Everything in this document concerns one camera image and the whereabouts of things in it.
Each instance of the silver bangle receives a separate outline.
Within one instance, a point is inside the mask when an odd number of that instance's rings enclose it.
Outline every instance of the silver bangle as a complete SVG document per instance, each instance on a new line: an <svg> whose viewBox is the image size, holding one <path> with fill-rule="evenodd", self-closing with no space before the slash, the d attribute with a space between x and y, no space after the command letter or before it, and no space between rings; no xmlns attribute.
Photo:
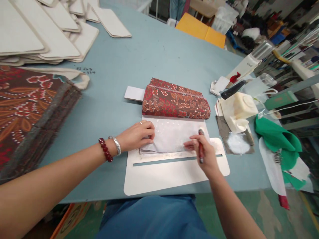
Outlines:
<svg viewBox="0 0 319 239"><path fill-rule="evenodd" d="M109 136L108 139L113 139L115 146L116 146L116 149L117 149L117 155L120 155L122 151L121 151L121 146L120 146L119 142L117 141L117 139L115 137L112 137L112 136Z"/></svg>

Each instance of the floor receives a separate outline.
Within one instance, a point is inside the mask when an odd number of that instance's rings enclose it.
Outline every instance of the floor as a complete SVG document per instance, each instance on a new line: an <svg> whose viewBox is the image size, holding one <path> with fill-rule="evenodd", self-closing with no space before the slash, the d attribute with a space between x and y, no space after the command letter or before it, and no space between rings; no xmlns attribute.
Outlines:
<svg viewBox="0 0 319 239"><path fill-rule="evenodd" d="M228 40L225 45L228 51L245 57L241 52L235 51ZM278 195L273 190L238 192L236 194L267 239L319 238L319 223L309 213L307 207L312 208L312 206L309 206L302 193L296 190L287 191L290 211L280 207ZM198 194L196 197L196 207L207 231L219 239L226 238L212 194ZM93 235L98 232L101 217L101 210L94 210L94 207L91 206L86 217L66 238L93 238Z"/></svg>

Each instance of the green felt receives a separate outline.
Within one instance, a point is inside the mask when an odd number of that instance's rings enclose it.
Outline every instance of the green felt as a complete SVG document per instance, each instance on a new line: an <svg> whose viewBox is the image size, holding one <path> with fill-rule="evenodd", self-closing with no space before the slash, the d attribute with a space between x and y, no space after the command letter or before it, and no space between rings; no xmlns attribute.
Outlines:
<svg viewBox="0 0 319 239"><path fill-rule="evenodd" d="M296 165L298 152L302 151L302 147L294 134L265 117L258 119L258 116L255 119L255 131L264 138L265 144L271 151L282 149L282 170L292 169Z"/></svg>
<svg viewBox="0 0 319 239"><path fill-rule="evenodd" d="M306 180L300 181L299 179L291 176L289 173L282 172L283 180L285 183L291 183L296 190L300 190L307 183Z"/></svg>
<svg viewBox="0 0 319 239"><path fill-rule="evenodd" d="M299 157L298 152L291 152L288 150L282 150L281 152L281 170L286 171L292 169L297 162L297 159Z"/></svg>

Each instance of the blue table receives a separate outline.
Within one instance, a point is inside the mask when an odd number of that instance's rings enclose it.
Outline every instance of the blue table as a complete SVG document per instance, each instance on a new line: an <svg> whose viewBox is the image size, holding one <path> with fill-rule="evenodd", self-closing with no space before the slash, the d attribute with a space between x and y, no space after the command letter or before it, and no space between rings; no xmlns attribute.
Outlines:
<svg viewBox="0 0 319 239"><path fill-rule="evenodd" d="M206 121L209 136L220 137L213 110L217 98L209 92L210 84L227 75L242 58L132 9L100 2L102 8L116 13L132 37L112 38L102 24L90 22L100 33L87 57L78 64L65 61L60 67L80 67L82 71L88 68L91 81L40 167L89 147L100 137L116 136L139 122L141 104L125 100L124 93L127 86L145 88L152 77L202 92L212 108ZM226 179L235 191L271 187L254 132L253 135L254 154L227 155L230 175ZM127 153L123 153L112 163L100 166L62 203L126 198L126 158ZM210 186L205 181L143 195L207 192Z"/></svg>

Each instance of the person's left hand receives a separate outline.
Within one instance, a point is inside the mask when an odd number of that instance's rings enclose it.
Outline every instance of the person's left hand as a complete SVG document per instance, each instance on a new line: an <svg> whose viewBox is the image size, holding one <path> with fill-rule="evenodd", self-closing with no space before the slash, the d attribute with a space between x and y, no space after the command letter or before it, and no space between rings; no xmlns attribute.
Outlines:
<svg viewBox="0 0 319 239"><path fill-rule="evenodd" d="M152 122L142 120L125 130L116 139L121 146L122 152L126 152L153 143L154 137L154 125Z"/></svg>

